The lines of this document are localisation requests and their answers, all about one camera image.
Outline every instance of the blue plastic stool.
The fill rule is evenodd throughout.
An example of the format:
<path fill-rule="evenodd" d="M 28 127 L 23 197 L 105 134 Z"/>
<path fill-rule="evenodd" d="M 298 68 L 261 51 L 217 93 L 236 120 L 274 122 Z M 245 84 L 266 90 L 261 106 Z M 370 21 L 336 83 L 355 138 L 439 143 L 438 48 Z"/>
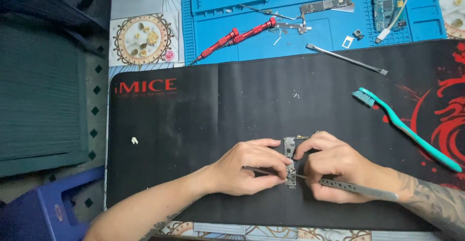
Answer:
<path fill-rule="evenodd" d="M 71 198 L 104 178 L 105 166 L 34 188 L 0 209 L 0 240 L 79 241 L 89 222 L 79 223 Z"/>

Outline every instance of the imice logo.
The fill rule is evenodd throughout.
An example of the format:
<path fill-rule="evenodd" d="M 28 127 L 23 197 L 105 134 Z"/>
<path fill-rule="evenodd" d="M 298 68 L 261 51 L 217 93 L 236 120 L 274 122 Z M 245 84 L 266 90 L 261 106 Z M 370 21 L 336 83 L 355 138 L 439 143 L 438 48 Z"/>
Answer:
<path fill-rule="evenodd" d="M 121 82 L 116 84 L 114 92 L 117 95 L 137 95 L 142 94 L 148 96 L 154 95 L 165 95 L 176 93 L 176 79 L 163 79 L 163 80 L 152 80 L 150 82 L 133 82 L 132 84 L 126 84 Z"/>

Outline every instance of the black mouse pad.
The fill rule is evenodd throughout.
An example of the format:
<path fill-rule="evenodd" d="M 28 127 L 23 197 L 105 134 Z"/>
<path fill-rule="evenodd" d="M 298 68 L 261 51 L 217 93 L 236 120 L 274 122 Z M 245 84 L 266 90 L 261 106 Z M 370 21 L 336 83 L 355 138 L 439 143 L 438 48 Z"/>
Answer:
<path fill-rule="evenodd" d="M 412 130 L 464 165 L 462 51 L 464 44 L 440 40 L 338 52 L 384 68 L 386 76 L 321 53 L 120 73 L 110 88 L 107 206 L 211 164 L 237 142 L 316 130 L 379 165 L 464 189 L 463 174 L 422 154 L 382 109 L 351 94 L 359 87 L 372 91 Z M 283 146 L 276 150 L 282 153 Z M 300 179 L 296 190 L 280 185 L 252 196 L 208 195 L 176 220 L 435 230 L 395 203 L 316 201 Z"/>

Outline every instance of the red screwdriver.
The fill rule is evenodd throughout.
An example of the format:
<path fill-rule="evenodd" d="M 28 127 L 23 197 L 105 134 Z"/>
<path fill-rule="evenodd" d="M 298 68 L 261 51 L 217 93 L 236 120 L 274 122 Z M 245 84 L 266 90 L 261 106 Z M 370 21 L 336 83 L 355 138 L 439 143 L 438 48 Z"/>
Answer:
<path fill-rule="evenodd" d="M 262 32 L 263 30 L 265 30 L 267 28 L 273 28 L 275 25 L 276 25 L 276 19 L 274 17 L 271 17 L 270 20 L 265 22 L 264 24 L 258 25 L 255 28 L 253 28 L 252 30 L 249 30 L 246 33 L 241 34 L 241 35 L 235 37 L 234 39 L 230 40 L 228 43 L 225 44 L 225 46 L 230 46 L 230 45 L 233 45 L 233 44 L 237 44 L 237 43 L 247 39 L 248 37 L 254 36 L 255 34 L 259 34 L 260 32 Z"/>
<path fill-rule="evenodd" d="M 239 30 L 237 30 L 236 28 L 233 28 L 232 31 L 228 35 L 222 37 L 219 41 L 213 44 L 210 48 L 207 48 L 206 50 L 204 50 L 202 54 L 200 54 L 200 56 L 198 56 L 194 61 L 189 63 L 189 65 L 192 65 L 201 59 L 205 59 L 208 55 L 212 54 L 213 51 L 222 47 L 223 45 L 226 44 L 226 42 L 228 42 L 230 39 L 234 38 L 237 35 L 239 35 Z"/>

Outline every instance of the toothbrush bristles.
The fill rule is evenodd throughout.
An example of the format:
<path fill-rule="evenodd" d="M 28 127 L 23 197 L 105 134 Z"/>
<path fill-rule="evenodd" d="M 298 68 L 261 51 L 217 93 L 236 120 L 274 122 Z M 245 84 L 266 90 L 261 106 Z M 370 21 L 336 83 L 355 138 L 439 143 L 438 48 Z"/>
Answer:
<path fill-rule="evenodd" d="M 365 103 L 368 107 L 373 107 L 373 104 L 375 103 L 375 100 L 372 97 L 361 92 L 360 90 L 352 92 L 352 95 L 360 101 L 362 101 L 363 103 Z"/>

